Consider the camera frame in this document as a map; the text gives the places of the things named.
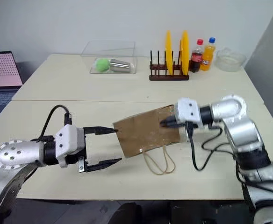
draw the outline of white table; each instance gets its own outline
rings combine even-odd
[[[30,140],[37,137],[50,109],[56,104],[69,108],[73,124],[77,126],[111,127],[119,119],[169,103],[171,102],[12,101],[0,115],[0,144],[10,139]],[[249,104],[248,110],[273,160],[273,118],[262,104]],[[63,110],[56,111],[49,123],[47,134],[55,134],[62,127],[63,114]],[[211,135],[203,131],[194,135],[199,165],[207,156],[200,149],[200,143]],[[124,157],[115,134],[89,135],[86,145],[88,161],[91,164],[99,160]],[[123,158],[105,170],[83,174],[78,173],[77,164],[65,169],[55,165],[38,169],[23,185],[18,197],[69,200],[243,198],[231,156],[214,154],[205,170],[197,172],[191,162],[189,143],[174,144],[168,146],[167,150],[177,165],[174,173],[169,175],[152,174],[142,155]],[[149,153],[157,162],[164,164],[161,149],[154,149]]]
[[[209,104],[237,94],[247,103],[263,100],[246,72],[211,70],[190,74],[189,81],[149,81],[149,58],[139,57],[136,74],[89,74],[95,57],[51,55],[13,97],[13,100],[81,100],[171,102],[180,97]]]

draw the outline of bottle label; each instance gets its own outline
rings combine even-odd
[[[208,61],[208,60],[203,60],[203,61],[202,61],[202,64],[208,65],[208,64],[209,64],[209,61]]]
[[[202,54],[192,54],[191,60],[193,62],[201,62],[202,61]]]

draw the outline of blue bottle cap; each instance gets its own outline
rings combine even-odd
[[[211,37],[210,39],[209,39],[209,43],[214,43],[216,41],[216,39],[214,38],[214,37]]]

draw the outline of laptop screen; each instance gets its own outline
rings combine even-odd
[[[11,51],[0,52],[0,87],[4,86],[22,86]]]

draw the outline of black cable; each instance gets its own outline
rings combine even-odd
[[[27,177],[25,177],[25,179],[24,179],[24,182],[23,183],[25,183],[36,171],[37,171],[37,169],[38,169],[38,167],[37,168],[35,168],[29,175],[27,175]]]
[[[65,110],[65,112],[66,112],[66,114],[65,114],[65,118],[64,118],[64,123],[66,123],[66,122],[68,122],[68,123],[72,123],[72,120],[71,120],[71,115],[70,115],[70,113],[69,113],[69,110],[67,109],[67,107],[65,107],[64,105],[56,105],[56,106],[54,106],[53,108],[52,108],[52,110],[49,112],[49,114],[48,114],[48,117],[47,117],[47,119],[46,119],[46,121],[45,121],[45,124],[44,124],[44,127],[43,127],[43,129],[42,129],[42,131],[41,131],[41,134],[40,134],[40,136],[39,136],[39,138],[37,138],[37,139],[32,139],[31,141],[38,141],[38,140],[41,140],[42,139],[42,137],[44,136],[44,134],[45,134],[45,131],[46,131],[46,128],[47,128],[47,126],[48,126],[48,123],[49,123],[49,121],[50,121],[50,119],[51,119],[51,116],[52,116],[52,114],[54,113],[54,111],[56,110],[56,109],[58,109],[58,108],[63,108],[64,110]],[[25,179],[24,179],[24,182],[26,182],[36,171],[37,171],[37,169],[38,169],[38,167],[37,168],[35,168],[27,177],[25,177]]]
[[[54,107],[52,108],[52,110],[50,111],[50,113],[48,114],[48,117],[47,117],[47,119],[46,119],[46,121],[45,121],[44,127],[43,127],[43,129],[42,129],[42,131],[41,131],[41,134],[40,134],[40,136],[39,136],[39,139],[40,139],[41,137],[44,136],[45,131],[46,131],[46,128],[47,128],[47,125],[48,125],[48,123],[49,123],[49,121],[50,121],[50,119],[51,119],[52,114],[54,113],[54,111],[55,111],[56,109],[58,109],[58,108],[60,108],[60,107],[63,108],[67,114],[70,114],[70,113],[69,113],[69,110],[68,110],[67,107],[65,107],[64,105],[56,105],[56,106],[54,106]]]
[[[206,141],[204,141],[202,144],[201,144],[201,148],[204,149],[204,150],[207,150],[207,151],[214,151],[215,148],[219,148],[220,146],[224,146],[224,145],[230,145],[228,142],[224,142],[224,143],[221,143],[219,145],[217,145],[215,148],[211,149],[211,148],[205,148],[205,144],[207,144],[208,142],[218,138],[222,133],[223,133],[223,129],[221,127],[218,127],[217,129],[220,130],[220,132],[215,135],[214,137],[210,138],[210,139],[207,139]],[[234,157],[234,154],[228,150],[223,150],[223,149],[218,149],[216,150],[217,152],[221,152],[221,153],[228,153],[230,155],[232,155]]]
[[[214,147],[213,149],[209,149],[209,148],[205,148],[205,147],[204,147],[205,144],[207,144],[208,142],[210,142],[210,141],[212,141],[212,140],[218,138],[218,137],[223,133],[223,129],[222,129],[221,127],[218,127],[217,129],[220,130],[220,132],[219,132],[217,135],[215,135],[214,137],[212,137],[212,138],[210,138],[210,139],[207,139],[206,141],[204,141],[204,142],[201,144],[201,148],[204,149],[204,150],[210,151],[210,153],[209,153],[207,159],[205,160],[203,166],[202,166],[201,168],[198,168],[198,167],[197,167],[197,164],[196,164],[195,153],[194,153],[194,141],[193,141],[193,130],[194,130],[194,127],[193,127],[193,125],[192,125],[191,122],[187,122],[187,123],[186,123],[186,131],[187,131],[187,134],[188,134],[188,137],[189,137],[189,141],[190,141],[190,143],[191,143],[193,165],[194,165],[194,168],[195,168],[196,170],[198,170],[198,171],[202,171],[202,170],[206,167],[206,165],[207,165],[207,163],[208,163],[210,157],[212,156],[212,154],[213,154],[214,152],[228,153],[228,154],[230,154],[230,155],[233,156],[233,159],[235,159],[235,156],[234,156],[234,154],[233,154],[232,152],[227,151],[227,150],[218,150],[218,148],[219,148],[220,146],[229,145],[228,142],[221,143],[221,144],[217,145],[216,147]],[[272,189],[269,189],[269,188],[265,188],[265,187],[259,186],[258,184],[260,184],[260,182],[243,181],[243,180],[240,178],[240,176],[239,176],[239,174],[240,174],[240,172],[239,172],[239,164],[238,164],[237,161],[236,161],[236,166],[235,166],[235,167],[236,167],[236,178],[237,178],[237,180],[238,180],[239,182],[241,182],[242,185],[244,185],[244,186],[245,186],[245,185],[251,186],[251,187],[254,187],[254,188],[258,188],[258,189],[265,190],[265,191],[268,191],[268,192],[272,192],[272,193],[273,193],[273,190],[272,190]],[[263,182],[263,183],[273,183],[273,180],[265,180],[265,181],[262,181],[262,182]]]
[[[187,134],[188,134],[188,137],[189,137],[189,141],[190,141],[190,144],[191,144],[191,150],[192,150],[192,161],[193,161],[193,166],[194,166],[194,168],[195,168],[196,170],[202,171],[202,170],[206,167],[207,163],[209,162],[209,160],[210,160],[210,158],[211,158],[211,156],[212,156],[212,154],[213,154],[214,152],[223,152],[223,153],[229,153],[229,154],[233,155],[232,152],[229,152],[229,151],[227,151],[227,150],[218,150],[219,147],[221,147],[221,146],[223,146],[223,145],[227,145],[228,143],[226,143],[226,142],[217,145],[217,146],[214,147],[213,149],[207,149],[207,148],[204,147],[204,145],[205,145],[206,143],[208,143],[208,142],[210,142],[210,141],[212,141],[212,140],[218,138],[218,137],[223,133],[223,129],[220,128],[220,127],[219,127],[219,129],[220,129],[220,132],[219,132],[217,135],[215,135],[214,137],[212,137],[212,138],[210,138],[210,139],[207,139],[206,141],[204,141],[204,142],[202,143],[202,145],[201,145],[202,149],[208,150],[208,151],[210,151],[210,153],[209,153],[208,157],[206,158],[206,160],[205,160],[203,166],[202,166],[201,168],[198,168],[197,163],[196,163],[196,157],[195,157],[195,151],[194,151],[194,141],[193,141],[193,130],[194,130],[194,126],[193,126],[193,124],[192,124],[191,122],[187,122],[187,123],[186,123],[186,130],[187,130]]]
[[[258,183],[260,184],[260,182],[243,181],[240,178],[240,176],[239,176],[240,172],[239,172],[239,164],[238,164],[238,162],[236,162],[235,168],[236,168],[236,178],[238,179],[239,182],[241,182],[241,184],[248,185],[248,186],[251,186],[251,187],[254,187],[254,188],[258,188],[258,189],[261,189],[261,190],[266,190],[266,191],[269,191],[269,192],[273,193],[272,189],[264,188],[264,187],[259,186]],[[273,180],[266,180],[266,181],[262,181],[262,182],[263,183],[273,183]]]

